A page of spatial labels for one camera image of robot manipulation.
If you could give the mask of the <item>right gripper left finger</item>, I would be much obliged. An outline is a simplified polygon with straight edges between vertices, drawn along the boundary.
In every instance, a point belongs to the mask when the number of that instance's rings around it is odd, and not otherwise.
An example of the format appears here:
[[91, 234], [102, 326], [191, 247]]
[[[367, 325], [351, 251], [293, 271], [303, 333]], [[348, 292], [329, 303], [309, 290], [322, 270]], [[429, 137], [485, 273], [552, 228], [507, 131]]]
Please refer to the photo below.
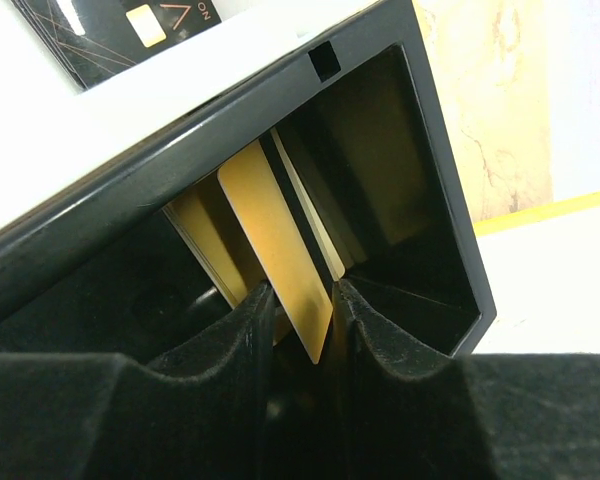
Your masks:
[[268, 284], [141, 365], [0, 353], [0, 479], [256, 479], [271, 365]]

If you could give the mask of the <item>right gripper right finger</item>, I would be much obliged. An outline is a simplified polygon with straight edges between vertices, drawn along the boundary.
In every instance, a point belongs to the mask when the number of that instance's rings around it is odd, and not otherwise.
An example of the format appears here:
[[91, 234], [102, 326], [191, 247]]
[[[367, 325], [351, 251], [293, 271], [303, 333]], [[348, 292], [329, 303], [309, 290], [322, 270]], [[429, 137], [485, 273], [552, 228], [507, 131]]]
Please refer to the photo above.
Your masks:
[[600, 354], [446, 356], [334, 286], [352, 479], [600, 479]]

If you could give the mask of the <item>black white sorting tray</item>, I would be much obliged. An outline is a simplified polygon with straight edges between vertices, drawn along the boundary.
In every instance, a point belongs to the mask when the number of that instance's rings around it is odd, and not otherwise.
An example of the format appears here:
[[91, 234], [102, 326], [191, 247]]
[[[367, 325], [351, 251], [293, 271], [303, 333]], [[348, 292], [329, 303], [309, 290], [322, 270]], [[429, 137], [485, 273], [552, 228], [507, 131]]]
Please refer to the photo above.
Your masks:
[[0, 322], [264, 134], [368, 302], [443, 353], [472, 351], [496, 308], [408, 1], [352, 16], [0, 233]]

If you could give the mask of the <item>gold striped card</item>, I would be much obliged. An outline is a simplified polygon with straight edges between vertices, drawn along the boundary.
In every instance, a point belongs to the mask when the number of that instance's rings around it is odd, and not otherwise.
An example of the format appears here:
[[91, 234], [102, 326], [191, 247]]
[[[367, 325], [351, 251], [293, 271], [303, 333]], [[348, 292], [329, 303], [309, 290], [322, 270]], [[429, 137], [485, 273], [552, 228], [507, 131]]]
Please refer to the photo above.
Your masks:
[[226, 161], [217, 179], [309, 359], [321, 358], [329, 291], [345, 265], [276, 131]]

